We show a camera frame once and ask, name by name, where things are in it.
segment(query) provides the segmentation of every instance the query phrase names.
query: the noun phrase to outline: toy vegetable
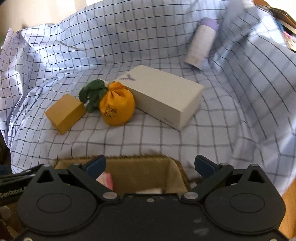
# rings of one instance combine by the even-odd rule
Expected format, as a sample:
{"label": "toy vegetable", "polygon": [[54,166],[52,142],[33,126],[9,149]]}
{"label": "toy vegetable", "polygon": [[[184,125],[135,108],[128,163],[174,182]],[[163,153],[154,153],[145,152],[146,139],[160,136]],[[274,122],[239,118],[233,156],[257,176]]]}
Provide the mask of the toy vegetable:
{"label": "toy vegetable", "polygon": [[120,126],[128,122],[135,111],[133,94],[119,82],[108,85],[107,94],[99,104],[104,121],[110,126]]}
{"label": "toy vegetable", "polygon": [[99,108],[104,121],[110,126],[123,125],[135,111],[133,94],[119,82],[112,82],[106,88],[104,81],[94,80],[81,89],[79,99],[84,104],[88,102],[87,112]]}
{"label": "toy vegetable", "polygon": [[93,80],[87,83],[79,92],[79,99],[82,103],[88,102],[86,111],[92,113],[99,107],[99,102],[107,93],[103,80]]}

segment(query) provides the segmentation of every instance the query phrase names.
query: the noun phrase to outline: checkered cloth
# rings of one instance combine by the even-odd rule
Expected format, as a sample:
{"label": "checkered cloth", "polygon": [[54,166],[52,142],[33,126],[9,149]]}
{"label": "checkered cloth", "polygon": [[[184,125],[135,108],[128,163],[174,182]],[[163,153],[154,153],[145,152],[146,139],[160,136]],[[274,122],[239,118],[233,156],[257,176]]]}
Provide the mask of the checkered cloth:
{"label": "checkered cloth", "polygon": [[[183,63],[199,21],[220,29],[203,70]],[[283,193],[296,175],[296,55],[269,13],[239,0],[105,0],[18,33],[0,55],[0,129],[14,172],[57,158],[197,154],[235,168],[259,164]],[[95,79],[146,65],[205,86],[182,131],[136,110],[120,127],[86,114],[60,135],[44,112]]]}

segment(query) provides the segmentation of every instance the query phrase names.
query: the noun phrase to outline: pink object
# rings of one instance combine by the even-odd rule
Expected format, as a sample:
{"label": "pink object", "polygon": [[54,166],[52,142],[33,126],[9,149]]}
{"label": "pink object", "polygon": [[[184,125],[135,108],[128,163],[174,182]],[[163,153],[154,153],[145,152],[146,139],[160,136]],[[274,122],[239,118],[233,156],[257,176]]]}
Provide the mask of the pink object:
{"label": "pink object", "polygon": [[113,182],[110,173],[103,172],[96,180],[113,191]]}
{"label": "pink object", "polygon": [[283,34],[288,37],[289,39],[292,39],[292,36],[290,34],[288,34],[286,31],[283,32]]}

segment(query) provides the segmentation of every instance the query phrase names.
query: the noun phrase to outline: purple lid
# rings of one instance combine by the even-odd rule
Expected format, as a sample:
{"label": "purple lid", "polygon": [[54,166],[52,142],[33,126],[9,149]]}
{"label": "purple lid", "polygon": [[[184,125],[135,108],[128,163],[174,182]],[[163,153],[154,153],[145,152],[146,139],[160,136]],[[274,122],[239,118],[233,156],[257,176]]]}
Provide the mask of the purple lid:
{"label": "purple lid", "polygon": [[217,31],[219,29],[219,24],[217,24],[217,21],[212,18],[203,18],[200,22],[200,25],[206,25]]}

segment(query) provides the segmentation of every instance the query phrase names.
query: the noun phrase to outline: white rectangular box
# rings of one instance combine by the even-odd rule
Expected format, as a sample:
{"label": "white rectangular box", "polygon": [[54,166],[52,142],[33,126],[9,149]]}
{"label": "white rectangular box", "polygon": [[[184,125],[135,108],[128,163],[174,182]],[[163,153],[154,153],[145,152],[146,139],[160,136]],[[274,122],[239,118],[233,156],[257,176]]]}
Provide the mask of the white rectangular box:
{"label": "white rectangular box", "polygon": [[139,65],[118,77],[135,98],[136,107],[180,130],[197,110],[203,85]]}

